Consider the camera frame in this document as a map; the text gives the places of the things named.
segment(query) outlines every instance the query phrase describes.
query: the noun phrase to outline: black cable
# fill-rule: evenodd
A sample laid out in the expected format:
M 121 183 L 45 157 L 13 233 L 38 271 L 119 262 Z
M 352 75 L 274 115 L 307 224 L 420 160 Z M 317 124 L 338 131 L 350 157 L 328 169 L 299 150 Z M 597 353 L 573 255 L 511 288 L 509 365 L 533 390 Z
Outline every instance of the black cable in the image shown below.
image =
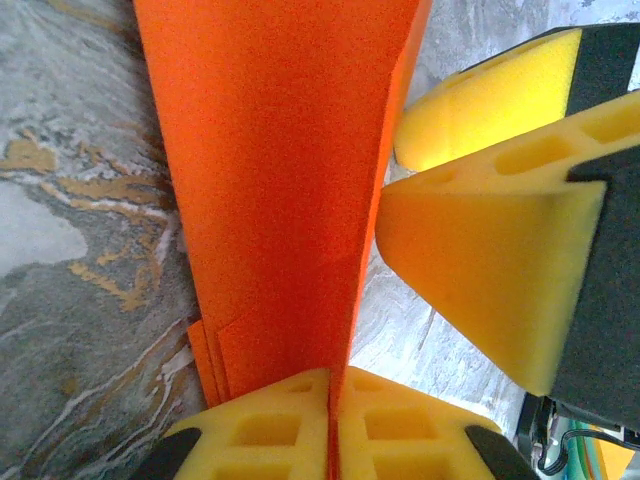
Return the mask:
M 538 460 L 538 470 L 540 470 L 545 475 L 549 475 L 549 476 L 559 473 L 567 465 L 567 462 L 569 461 L 569 449 L 567 447 L 567 444 L 569 443 L 569 440 L 576 437 L 591 437 L 598 440 L 604 440 L 605 442 L 613 443 L 615 445 L 618 445 L 619 447 L 640 451 L 640 446 L 634 445 L 633 443 L 628 443 L 628 442 L 619 440 L 616 437 L 613 437 L 608 433 L 604 433 L 599 430 L 586 430 L 586 429 L 567 430 L 566 432 L 564 432 L 564 435 L 562 435 L 562 440 L 560 440 L 560 454 L 558 455 L 558 459 L 546 468 L 544 464 L 547 461 L 548 446 L 544 445 L 542 447 L 542 455 Z

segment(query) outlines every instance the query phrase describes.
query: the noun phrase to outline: orange foam sheet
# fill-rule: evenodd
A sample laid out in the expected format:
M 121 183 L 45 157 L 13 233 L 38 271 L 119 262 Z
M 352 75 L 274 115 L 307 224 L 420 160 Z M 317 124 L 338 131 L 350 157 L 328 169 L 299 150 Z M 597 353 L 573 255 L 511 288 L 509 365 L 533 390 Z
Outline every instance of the orange foam sheet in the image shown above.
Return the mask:
M 337 404 L 429 3 L 135 1 L 211 403 L 330 367 Z

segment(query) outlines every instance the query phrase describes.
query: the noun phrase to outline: wire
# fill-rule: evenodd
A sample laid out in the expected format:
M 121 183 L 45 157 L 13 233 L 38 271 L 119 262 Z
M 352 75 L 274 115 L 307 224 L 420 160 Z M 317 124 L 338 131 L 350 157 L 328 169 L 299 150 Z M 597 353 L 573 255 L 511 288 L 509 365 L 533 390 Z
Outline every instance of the wire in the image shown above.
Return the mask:
M 562 435 L 562 440 L 560 440 L 560 454 L 558 455 L 557 460 L 548 467 L 544 466 L 547 461 L 548 446 L 544 445 L 542 447 L 542 455 L 540 455 L 540 459 L 538 460 L 538 470 L 549 476 L 560 473 L 560 471 L 567 465 L 567 462 L 569 461 L 569 449 L 567 447 L 567 444 L 569 443 L 569 440 L 576 437 L 595 438 L 597 440 L 604 440 L 605 442 L 613 443 L 615 445 L 618 445 L 619 447 L 640 451 L 640 446 L 634 445 L 633 443 L 625 442 L 623 440 L 619 440 L 616 437 L 613 437 L 599 430 L 567 430 L 566 432 L 564 432 L 564 435 Z

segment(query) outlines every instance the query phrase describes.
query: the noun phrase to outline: marble floor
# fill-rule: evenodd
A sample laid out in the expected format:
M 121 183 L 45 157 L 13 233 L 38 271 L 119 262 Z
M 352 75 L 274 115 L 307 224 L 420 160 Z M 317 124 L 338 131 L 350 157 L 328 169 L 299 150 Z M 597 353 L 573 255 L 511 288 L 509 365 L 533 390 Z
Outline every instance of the marble floor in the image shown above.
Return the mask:
M 549 28 L 640 20 L 637 4 L 435 0 L 408 103 Z M 131 1 L 0 0 L 0 112 L 0 480 L 126 478 L 204 408 Z M 408 174 L 392 162 L 387 181 Z M 515 428 L 523 392 L 375 248 L 351 362 Z

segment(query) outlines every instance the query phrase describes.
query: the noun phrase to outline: gray marble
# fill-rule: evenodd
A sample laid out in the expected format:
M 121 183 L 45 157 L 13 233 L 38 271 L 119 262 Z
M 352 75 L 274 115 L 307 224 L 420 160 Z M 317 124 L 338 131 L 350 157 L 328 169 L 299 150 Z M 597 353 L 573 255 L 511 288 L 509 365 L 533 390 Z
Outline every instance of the gray marble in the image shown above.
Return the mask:
M 637 20 L 637 3 L 436 0 L 408 103 L 548 28 Z M 131 2 L 0 0 L 0 72 L 0 480 L 126 478 L 204 407 Z M 387 181 L 409 174 L 392 162 Z M 522 391 L 375 248 L 351 361 L 513 432 Z

